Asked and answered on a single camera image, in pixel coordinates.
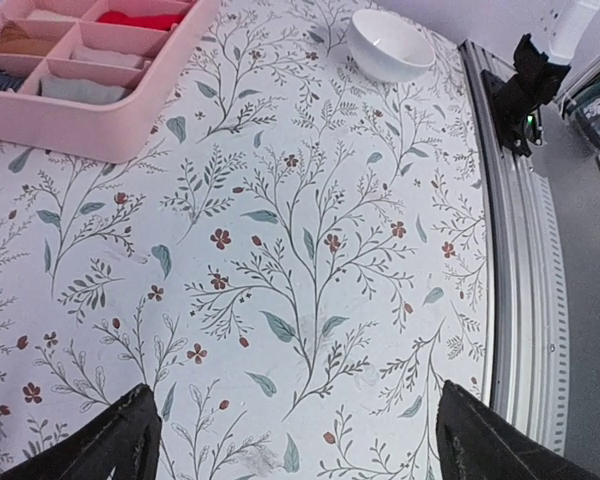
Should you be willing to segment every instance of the organizer compartment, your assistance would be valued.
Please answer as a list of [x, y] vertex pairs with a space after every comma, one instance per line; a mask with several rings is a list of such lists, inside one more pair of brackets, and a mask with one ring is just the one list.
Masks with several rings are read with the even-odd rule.
[[135, 90], [144, 77], [144, 72], [132, 68], [76, 62], [74, 60], [50, 59], [46, 63], [49, 73], [56, 77], [91, 80], [101, 85], [124, 87], [129, 90]]
[[29, 77], [41, 63], [42, 58], [40, 57], [31, 57], [27, 55], [0, 55], [0, 68], [9, 75], [16, 77]]
[[154, 15], [185, 15], [191, 8], [190, 3], [169, 0], [98, 0], [82, 17], [87, 22], [95, 22], [103, 14], [115, 11], [130, 17], [148, 17]]
[[[4, 26], [11, 22], [11, 20], [8, 20], [6, 17], [2, 18], [1, 20], [3, 23], [0, 24], [0, 33]], [[71, 23], [43, 22], [37, 20], [14, 20], [13, 23], [22, 28], [32, 39], [47, 40], [56, 44], [59, 43], [62, 38], [64, 38], [67, 32], [69, 32], [74, 25]]]
[[146, 63], [136, 68], [145, 69], [158, 56], [170, 36], [170, 33], [159, 30], [99, 23], [80, 23], [56, 46], [49, 58], [72, 59], [76, 48], [85, 46], [94, 50], [143, 57], [146, 59]]
[[[16, 13], [25, 15], [34, 4], [53, 9], [62, 3], [78, 10], [85, 9], [87, 3], [91, 6], [46, 58], [0, 55], [0, 66], [7, 72], [30, 73], [17, 93], [0, 92], [0, 140], [110, 163], [127, 162], [145, 144], [180, 72], [217, 14], [220, 0], [54, 1], [58, 3], [3, 0], [0, 5], [0, 28], [5, 18], [9, 18], [4, 15], [5, 11], [14, 18]], [[171, 32], [87, 21], [109, 9], [118, 9], [130, 16], [188, 13], [180, 26]], [[56, 10], [70, 13], [66, 8]], [[68, 26], [55, 24], [53, 28], [66, 29]], [[73, 48], [80, 44], [98, 50], [146, 55], [153, 61], [142, 69], [133, 69], [70, 60]], [[109, 105], [41, 97], [38, 95], [40, 79], [49, 74], [122, 86], [133, 91]]]

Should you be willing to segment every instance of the floral pattern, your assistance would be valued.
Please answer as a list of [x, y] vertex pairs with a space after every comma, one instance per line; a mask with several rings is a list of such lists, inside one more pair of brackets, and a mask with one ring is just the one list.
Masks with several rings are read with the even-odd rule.
[[0, 142], [0, 472], [142, 382], [160, 479], [440, 478], [442, 384], [489, 361], [480, 159], [447, 40], [358, 72], [368, 6], [223, 0], [127, 164]]

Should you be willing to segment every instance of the green leaf print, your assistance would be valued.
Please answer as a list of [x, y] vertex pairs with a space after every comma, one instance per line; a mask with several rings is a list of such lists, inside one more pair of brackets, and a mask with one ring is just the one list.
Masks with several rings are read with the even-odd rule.
[[440, 287], [436, 287], [427, 294], [423, 305], [426, 305], [427, 303], [436, 303], [442, 297], [444, 297], [444, 290], [442, 290]]
[[14, 158], [7, 168], [13, 173], [20, 173], [27, 164], [27, 160], [29, 160], [32, 151], [33, 147], [27, 148], [24, 152]]
[[115, 164], [113, 163], [107, 163], [105, 164], [104, 167], [102, 167], [102, 172], [101, 175], [103, 177], [106, 177], [107, 175], [109, 175], [111, 172], [113, 172], [113, 170], [116, 168]]
[[247, 88], [246, 90], [243, 90], [238, 94], [238, 98], [242, 99], [244, 97], [248, 97], [249, 95], [257, 95], [258, 93], [260, 93], [258, 90], [252, 90], [251, 88]]
[[331, 333], [331, 330], [336, 328], [338, 325], [342, 325], [347, 320], [349, 320], [348, 317], [331, 317], [329, 320], [327, 320], [327, 323], [324, 324], [324, 327], [322, 327], [322, 336], [326, 337], [329, 335], [329, 333]]
[[287, 433], [287, 450], [284, 452], [284, 469], [287, 473], [297, 473], [300, 470], [300, 453], [296, 442]]
[[440, 115], [442, 115], [443, 120], [447, 119], [447, 116], [444, 114], [444, 111], [442, 110], [442, 108], [440, 108], [440, 105], [434, 105], [433, 108], [435, 108], [438, 111], [438, 113]]
[[45, 273], [51, 269], [51, 249], [49, 242], [44, 241], [44, 271]]
[[413, 153], [420, 158], [429, 158], [429, 154], [427, 152], [423, 152], [416, 147], [411, 147], [409, 150], [407, 150], [407, 153]]
[[420, 240], [422, 240], [422, 243], [427, 243], [427, 234], [424, 231], [424, 228], [422, 228], [422, 223], [420, 223], [420, 215], [418, 215], [418, 219], [416, 220], [416, 230], [418, 231], [418, 236], [420, 237]]
[[164, 272], [165, 280], [169, 276], [169, 272], [171, 272], [171, 253], [169, 253], [169, 249], [164, 245], [157, 245], [151, 249], [151, 254], [158, 259], [160, 262], [160, 266], [162, 267], [162, 271]]
[[167, 121], [167, 128], [173, 133], [180, 145], [187, 139], [187, 119], [184, 117], [175, 117]]
[[309, 230], [307, 230], [306, 228], [304, 229], [304, 246], [307, 248], [307, 253], [309, 253], [309, 258], [311, 260], [313, 260], [313, 257], [315, 257], [316, 255], [316, 245], [315, 242], [313, 241], [313, 236], [311, 235], [311, 232], [309, 232]]
[[200, 93], [202, 93], [205, 97], [213, 98], [213, 97], [218, 96], [218, 92], [216, 92], [213, 88], [211, 88], [206, 83], [196, 82], [196, 84], [198, 85], [198, 90], [200, 90]]
[[413, 418], [416, 416], [420, 407], [422, 406], [422, 396], [418, 395], [416, 400], [413, 402], [409, 408], [407, 408], [402, 415], [398, 415], [398, 418]]
[[412, 166], [413, 166], [413, 163], [406, 164], [404, 167], [402, 167], [400, 169], [400, 175], [402, 175], [404, 177], [409, 172], [409, 170], [411, 170]]
[[324, 43], [324, 39], [318, 35], [317, 33], [314, 33], [312, 31], [307, 32], [309, 34], [309, 36], [311, 37], [311, 40], [313, 40], [316, 43]]
[[89, 215], [90, 213], [97, 212], [102, 207], [104, 207], [104, 203], [102, 203], [102, 202], [89, 202], [89, 203], [85, 203], [80, 208], [80, 214], [81, 215]]
[[378, 163], [380, 160], [382, 160], [382, 154], [380, 152], [373, 152], [367, 159], [367, 165], [370, 163]]
[[251, 377], [251, 379], [260, 386], [260, 388], [267, 397], [273, 397], [276, 393], [278, 393], [278, 389], [276, 388], [275, 384], [271, 381], [270, 378], [264, 375], [259, 375], [257, 373], [244, 373], [249, 375], [249, 377]]
[[173, 407], [173, 398], [176, 391], [176, 383], [174, 383], [169, 389], [169, 393], [167, 393], [167, 398], [164, 401], [164, 405], [162, 406], [162, 421], [169, 421], [169, 417], [171, 416], [171, 408]]
[[37, 214], [44, 223], [55, 225], [60, 230], [60, 215], [49, 210], [38, 210]]
[[396, 137], [400, 136], [400, 131], [394, 127], [393, 125], [391, 125], [389, 122], [385, 122], [387, 124], [387, 128], [389, 130], [391, 130], [391, 133], [393, 133]]
[[243, 217], [249, 217], [256, 222], [278, 223], [278, 216], [269, 210], [256, 210], [254, 212], [243, 213]]
[[287, 322], [282, 320], [277, 315], [269, 312], [261, 312], [266, 318], [267, 322], [269, 322], [269, 327], [271, 331], [275, 333], [276, 337], [283, 341], [284, 343], [289, 343], [296, 336], [296, 330], [289, 325]]
[[260, 145], [262, 145], [262, 134], [264, 133], [264, 130], [260, 130], [258, 133], [256, 133], [256, 136], [253, 137], [253, 146], [255, 148], [260, 148]]

